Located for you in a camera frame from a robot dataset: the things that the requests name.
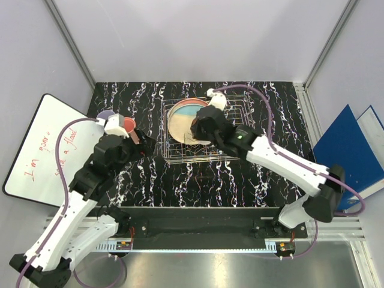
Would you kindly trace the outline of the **pink plastic cup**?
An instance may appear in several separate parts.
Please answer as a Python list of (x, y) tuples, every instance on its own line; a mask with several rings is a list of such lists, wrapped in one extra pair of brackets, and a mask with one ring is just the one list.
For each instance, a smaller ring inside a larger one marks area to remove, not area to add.
[(129, 137), (132, 139), (132, 141), (138, 145), (140, 143), (139, 137), (135, 131), (136, 128), (136, 122), (133, 118), (124, 117), (124, 128), (126, 132), (128, 133)]

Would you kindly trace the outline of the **blue and cream plate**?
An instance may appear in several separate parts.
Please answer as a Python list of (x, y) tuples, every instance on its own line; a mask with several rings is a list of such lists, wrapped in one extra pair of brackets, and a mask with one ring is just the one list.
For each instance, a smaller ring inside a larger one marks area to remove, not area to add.
[(209, 141), (193, 139), (191, 135), (191, 123), (201, 108), (203, 107), (195, 104), (171, 108), (167, 115), (167, 130), (173, 139), (185, 145), (210, 144)]

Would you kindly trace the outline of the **lavender plastic cup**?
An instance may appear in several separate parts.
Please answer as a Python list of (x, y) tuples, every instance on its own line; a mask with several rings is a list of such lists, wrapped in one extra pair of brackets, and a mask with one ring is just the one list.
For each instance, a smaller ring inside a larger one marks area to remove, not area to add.
[(110, 116), (113, 116), (115, 114), (114, 111), (112, 110), (104, 110), (102, 112), (100, 112), (98, 115), (97, 115), (97, 119), (104, 119), (104, 120), (108, 120), (108, 118)]

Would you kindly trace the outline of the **red floral ceramic bowl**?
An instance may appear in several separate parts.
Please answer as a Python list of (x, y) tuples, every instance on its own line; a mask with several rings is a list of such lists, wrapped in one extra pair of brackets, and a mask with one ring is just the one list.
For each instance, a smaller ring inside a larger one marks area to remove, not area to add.
[(196, 133), (198, 132), (198, 118), (193, 119), (190, 130), (193, 139), (197, 139)]

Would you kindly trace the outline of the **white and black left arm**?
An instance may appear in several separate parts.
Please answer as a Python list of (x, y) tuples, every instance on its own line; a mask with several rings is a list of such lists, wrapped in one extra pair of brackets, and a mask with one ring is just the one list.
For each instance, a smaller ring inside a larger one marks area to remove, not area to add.
[(72, 239), (83, 219), (112, 187), (127, 163), (154, 153), (155, 140), (136, 129), (139, 141), (104, 135), (70, 184), (64, 185), (65, 200), (38, 241), (24, 254), (15, 254), (10, 266), (22, 279), (37, 287), (64, 287), (77, 264), (99, 243), (111, 236), (132, 234), (130, 215), (117, 206), (108, 207), (88, 230)]

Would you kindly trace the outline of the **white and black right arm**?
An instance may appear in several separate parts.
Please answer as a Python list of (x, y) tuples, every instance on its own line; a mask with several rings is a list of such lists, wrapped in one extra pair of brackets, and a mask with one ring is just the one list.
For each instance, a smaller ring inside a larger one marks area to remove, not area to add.
[(301, 158), (270, 142), (247, 125), (233, 125), (220, 109), (208, 105), (196, 113), (191, 132), (195, 139), (211, 142), (225, 154), (263, 166), (304, 191), (304, 196), (282, 207), (272, 223), (274, 234), (285, 238), (294, 228), (311, 219), (330, 223), (344, 189), (341, 166), (328, 168)]

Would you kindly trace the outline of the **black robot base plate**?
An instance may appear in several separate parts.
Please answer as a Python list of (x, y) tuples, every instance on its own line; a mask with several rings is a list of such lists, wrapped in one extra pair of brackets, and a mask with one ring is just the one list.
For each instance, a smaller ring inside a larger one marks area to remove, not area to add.
[(284, 227), (277, 220), (280, 208), (144, 208), (110, 206), (97, 217), (110, 215), (119, 222), (118, 235), (136, 239), (164, 235), (243, 234), (255, 238), (306, 238), (304, 223)]

